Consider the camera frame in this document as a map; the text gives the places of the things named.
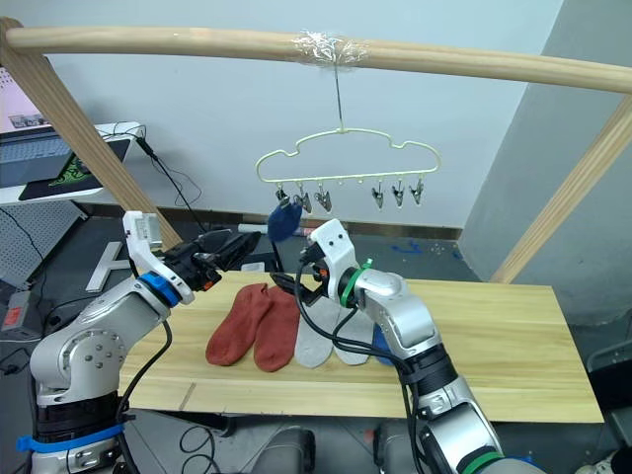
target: green ring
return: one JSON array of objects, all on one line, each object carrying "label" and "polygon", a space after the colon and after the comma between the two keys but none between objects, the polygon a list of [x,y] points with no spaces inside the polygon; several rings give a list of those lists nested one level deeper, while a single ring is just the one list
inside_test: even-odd
[{"label": "green ring", "polygon": [[352,277],[349,279],[347,286],[345,286],[345,291],[343,291],[343,295],[340,297],[340,304],[342,304],[343,307],[347,307],[347,300],[349,299],[349,295],[352,294],[352,291],[354,290],[354,286],[356,286],[356,281],[359,278],[360,274],[366,269],[370,269],[372,264],[373,260],[367,259],[366,263],[362,265],[361,268],[357,269]]},{"label": "green ring", "polygon": [[501,457],[502,456],[497,451],[486,452],[485,454],[481,454],[472,462],[470,462],[465,469],[463,469],[462,474],[474,474],[481,467],[483,467],[483,465],[487,464],[488,462],[494,459],[500,459]]}]

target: white desk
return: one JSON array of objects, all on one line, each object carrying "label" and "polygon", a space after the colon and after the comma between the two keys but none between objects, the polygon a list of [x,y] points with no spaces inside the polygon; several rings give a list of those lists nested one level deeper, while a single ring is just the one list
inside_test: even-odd
[{"label": "white desk", "polygon": [[[101,123],[101,124],[95,125],[95,128],[101,134],[101,136],[113,133],[115,131],[115,127],[117,128],[116,129],[117,133],[121,133],[121,132],[129,130],[130,134],[134,134],[136,136],[140,135],[140,128],[139,128],[140,123],[138,123],[137,121],[120,121],[118,123]],[[118,135],[118,136],[108,137],[106,138],[106,141],[129,140],[131,138],[132,137],[130,137],[129,135]],[[127,148],[127,153],[125,153],[125,157],[129,154],[129,150],[131,148],[132,146],[129,146]],[[37,197],[35,199],[29,199],[29,200],[20,200],[20,194],[22,193],[25,187],[26,185],[19,185],[19,186],[13,186],[10,188],[0,188],[0,205],[18,204],[18,203],[24,203],[24,202],[37,202],[40,200],[78,199],[78,200],[91,201],[95,195],[101,193],[104,190],[103,188],[94,188],[92,190],[76,191],[74,193],[63,193],[63,194],[53,195],[53,196]]]}]

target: wooden table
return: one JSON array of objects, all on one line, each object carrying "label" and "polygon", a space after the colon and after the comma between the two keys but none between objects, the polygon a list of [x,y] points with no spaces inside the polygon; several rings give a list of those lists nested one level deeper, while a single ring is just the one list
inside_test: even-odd
[{"label": "wooden table", "polygon": [[[335,354],[315,369],[294,361],[262,372],[252,352],[229,367],[204,358],[208,338],[245,284],[265,274],[231,272],[194,303],[173,310],[174,343],[136,387],[131,405],[157,410],[404,417],[395,370],[374,357],[348,366]],[[409,280],[439,326],[457,370],[488,418],[601,423],[602,416],[549,286]],[[156,328],[130,352],[121,390],[161,347]]]}]

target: white wall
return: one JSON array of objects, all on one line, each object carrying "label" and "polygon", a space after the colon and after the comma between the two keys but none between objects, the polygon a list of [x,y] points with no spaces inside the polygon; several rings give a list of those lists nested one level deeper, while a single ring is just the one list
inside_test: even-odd
[{"label": "white wall", "polygon": [[[561,0],[335,2],[4,0],[3,15],[25,26],[206,26],[406,40],[539,53]],[[337,125],[333,76],[313,66],[199,57],[53,55],[51,61],[94,122],[146,123],[148,141],[170,166],[195,177],[199,208],[269,213],[275,188],[255,161],[309,133]],[[426,141],[444,166],[427,179],[426,202],[403,209],[370,185],[331,184],[333,215],[356,221],[462,227],[524,91],[521,83],[357,70],[341,77],[347,126],[374,127],[396,140]],[[336,136],[315,144],[302,173],[377,172],[419,165],[411,152]],[[160,205],[174,191],[148,164],[143,187]],[[195,190],[187,188],[189,196]],[[316,216],[324,216],[317,203]]]}]

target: transparent tape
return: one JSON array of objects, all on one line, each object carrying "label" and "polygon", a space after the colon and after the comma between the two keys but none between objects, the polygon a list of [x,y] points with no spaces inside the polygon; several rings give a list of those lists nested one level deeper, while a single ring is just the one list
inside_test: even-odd
[{"label": "transparent tape", "polygon": [[322,32],[304,31],[293,39],[299,51],[297,62],[317,66],[355,66],[368,56],[366,44]]}]

